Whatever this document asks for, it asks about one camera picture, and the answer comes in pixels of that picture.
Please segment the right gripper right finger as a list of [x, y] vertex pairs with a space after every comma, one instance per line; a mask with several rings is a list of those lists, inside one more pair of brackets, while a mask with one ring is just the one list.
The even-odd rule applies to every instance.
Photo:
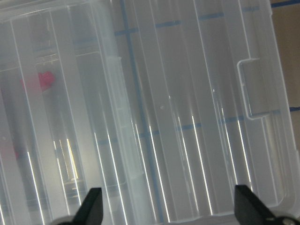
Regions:
[[240, 225], [279, 225], [276, 217], [247, 185], [234, 189], [234, 215]]

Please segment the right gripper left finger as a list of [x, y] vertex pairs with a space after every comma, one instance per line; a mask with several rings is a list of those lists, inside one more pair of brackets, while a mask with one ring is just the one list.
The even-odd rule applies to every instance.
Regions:
[[73, 218], [74, 225], [101, 225], [104, 218], [102, 189], [91, 188]]

